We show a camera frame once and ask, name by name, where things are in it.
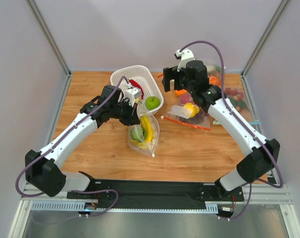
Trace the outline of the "yellow fake banana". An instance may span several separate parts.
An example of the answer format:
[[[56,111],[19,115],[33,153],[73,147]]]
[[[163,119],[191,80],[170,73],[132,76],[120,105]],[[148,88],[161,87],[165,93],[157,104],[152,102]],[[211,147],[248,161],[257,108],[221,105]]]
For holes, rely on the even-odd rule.
[[[153,139],[153,128],[151,126],[151,122],[147,116],[141,117],[141,125],[143,130],[146,133],[145,142],[149,143]]]

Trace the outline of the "green fake apple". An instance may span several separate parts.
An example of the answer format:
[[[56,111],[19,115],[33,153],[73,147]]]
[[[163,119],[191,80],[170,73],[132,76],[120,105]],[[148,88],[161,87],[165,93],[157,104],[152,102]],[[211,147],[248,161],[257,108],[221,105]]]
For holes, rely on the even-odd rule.
[[[150,96],[146,99],[146,108],[151,111],[160,105],[160,100],[156,96]]]

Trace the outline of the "clear dotted zip bag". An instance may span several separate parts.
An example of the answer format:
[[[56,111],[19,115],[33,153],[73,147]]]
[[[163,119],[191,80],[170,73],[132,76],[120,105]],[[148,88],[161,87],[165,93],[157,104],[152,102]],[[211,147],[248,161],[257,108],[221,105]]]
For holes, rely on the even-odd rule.
[[[160,134],[158,121],[142,105],[137,107],[137,116],[140,123],[129,126],[128,144],[136,152],[154,158]]]

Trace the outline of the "red fake chili pepper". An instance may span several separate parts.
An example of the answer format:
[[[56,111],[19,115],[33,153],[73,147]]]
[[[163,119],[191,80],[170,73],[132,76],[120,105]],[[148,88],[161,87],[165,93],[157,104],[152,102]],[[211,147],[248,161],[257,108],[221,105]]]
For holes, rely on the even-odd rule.
[[[133,79],[130,79],[129,82],[132,84],[132,86],[137,87],[137,88],[139,88],[139,89],[141,90],[141,93],[142,93],[141,99],[143,99],[143,98],[144,98],[144,91],[143,91],[142,87],[140,86],[140,84],[137,83],[137,82],[136,82],[135,80],[133,80]]]

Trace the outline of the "yellow fake pear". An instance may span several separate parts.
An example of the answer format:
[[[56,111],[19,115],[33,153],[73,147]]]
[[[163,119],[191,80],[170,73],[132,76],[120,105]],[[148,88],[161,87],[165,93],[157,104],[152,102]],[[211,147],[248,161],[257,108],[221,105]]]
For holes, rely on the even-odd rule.
[[[138,104],[140,101],[141,101],[141,98],[139,97],[135,100],[135,103]]]

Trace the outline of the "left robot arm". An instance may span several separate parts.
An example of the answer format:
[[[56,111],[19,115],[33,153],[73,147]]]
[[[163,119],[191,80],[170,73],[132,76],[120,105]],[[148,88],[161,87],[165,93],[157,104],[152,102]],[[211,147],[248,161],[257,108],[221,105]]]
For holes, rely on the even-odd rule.
[[[91,178],[82,172],[63,173],[61,167],[68,156],[91,133],[110,119],[125,126],[137,125],[137,102],[141,89],[128,85],[126,91],[106,85],[100,96],[86,103],[74,121],[54,141],[39,152],[30,150],[25,156],[25,179],[49,197],[63,190],[85,191]]]

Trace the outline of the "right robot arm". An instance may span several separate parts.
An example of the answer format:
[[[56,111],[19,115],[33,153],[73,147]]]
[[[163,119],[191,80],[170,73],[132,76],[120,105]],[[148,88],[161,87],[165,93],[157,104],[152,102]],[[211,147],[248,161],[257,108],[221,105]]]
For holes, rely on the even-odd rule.
[[[246,183],[253,183],[277,165],[279,142],[268,140],[255,130],[221,88],[210,84],[207,68],[202,61],[192,60],[184,69],[176,66],[164,68],[162,84],[166,92],[170,91],[171,80],[174,80],[176,90],[185,89],[196,105],[221,123],[245,155],[235,169],[215,182],[221,191],[230,192]]]

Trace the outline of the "loose orange fake fruit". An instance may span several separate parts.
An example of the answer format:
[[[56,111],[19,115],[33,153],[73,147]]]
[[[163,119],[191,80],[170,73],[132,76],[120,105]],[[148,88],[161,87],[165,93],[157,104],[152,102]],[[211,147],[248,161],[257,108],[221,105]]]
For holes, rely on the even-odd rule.
[[[175,90],[174,92],[177,97],[180,97],[180,96],[184,95],[185,93],[187,93],[187,91],[184,89],[183,90]]]

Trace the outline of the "green fake fruit black stripe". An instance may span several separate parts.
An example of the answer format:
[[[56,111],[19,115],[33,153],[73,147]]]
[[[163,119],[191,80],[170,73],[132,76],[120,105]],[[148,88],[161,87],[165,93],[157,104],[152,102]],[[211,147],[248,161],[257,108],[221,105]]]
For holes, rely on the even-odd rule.
[[[132,140],[142,142],[145,139],[145,131],[140,126],[133,126],[130,130],[130,136]]]

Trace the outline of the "back zip bag red seal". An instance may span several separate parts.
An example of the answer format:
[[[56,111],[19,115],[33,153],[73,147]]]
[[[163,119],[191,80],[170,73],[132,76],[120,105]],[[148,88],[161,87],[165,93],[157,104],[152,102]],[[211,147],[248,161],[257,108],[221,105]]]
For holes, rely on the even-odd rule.
[[[190,65],[182,69],[182,71],[187,75],[187,84],[203,88],[221,84],[220,68],[214,65]]]

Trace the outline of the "zip bag red seal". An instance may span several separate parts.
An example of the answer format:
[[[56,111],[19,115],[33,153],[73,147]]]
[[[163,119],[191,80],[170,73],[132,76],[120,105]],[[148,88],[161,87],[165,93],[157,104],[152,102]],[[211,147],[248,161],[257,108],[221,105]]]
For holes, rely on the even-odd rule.
[[[161,116],[161,119],[210,131],[210,116],[194,102],[188,92],[180,95],[177,102]]]
[[[190,65],[182,69],[182,71],[187,75],[187,84],[203,88],[221,84],[220,68],[214,65]]]

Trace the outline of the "middle zip bag red seal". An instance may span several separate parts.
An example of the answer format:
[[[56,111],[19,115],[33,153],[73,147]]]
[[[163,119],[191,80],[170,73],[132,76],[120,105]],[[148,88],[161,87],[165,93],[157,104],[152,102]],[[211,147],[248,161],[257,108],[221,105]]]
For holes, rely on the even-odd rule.
[[[194,102],[188,92],[180,95],[177,102],[161,116],[161,119],[210,131],[210,116]]]

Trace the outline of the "right zip bag blue seal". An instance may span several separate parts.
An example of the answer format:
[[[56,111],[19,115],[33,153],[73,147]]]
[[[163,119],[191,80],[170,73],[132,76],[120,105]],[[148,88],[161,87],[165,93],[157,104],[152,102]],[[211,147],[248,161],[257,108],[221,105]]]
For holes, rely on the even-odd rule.
[[[261,122],[253,119],[251,116],[251,106],[247,101],[247,97],[242,89],[236,87],[225,87],[224,93],[230,100],[233,107],[248,121],[251,125],[260,125]]]

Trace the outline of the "white perforated plastic basket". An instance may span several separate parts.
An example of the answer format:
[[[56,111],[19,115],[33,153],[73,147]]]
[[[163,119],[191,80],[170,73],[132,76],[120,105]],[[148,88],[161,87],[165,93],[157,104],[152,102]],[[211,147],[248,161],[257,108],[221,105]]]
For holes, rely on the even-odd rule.
[[[116,86],[122,76],[134,80],[141,86],[144,92],[144,98],[141,99],[140,103],[143,107],[146,107],[146,99],[148,97],[155,96],[159,99],[160,104],[155,109],[149,110],[153,115],[156,114],[162,107],[164,98],[148,68],[143,65],[133,65],[119,69],[111,75],[110,84]]]

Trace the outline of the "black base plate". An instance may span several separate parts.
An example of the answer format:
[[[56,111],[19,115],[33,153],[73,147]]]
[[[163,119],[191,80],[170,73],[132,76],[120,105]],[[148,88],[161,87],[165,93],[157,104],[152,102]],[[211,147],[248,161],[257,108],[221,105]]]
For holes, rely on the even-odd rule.
[[[222,194],[214,184],[138,180],[94,180],[86,191],[114,189],[119,198],[114,208],[204,209],[206,201],[243,202],[242,188]]]

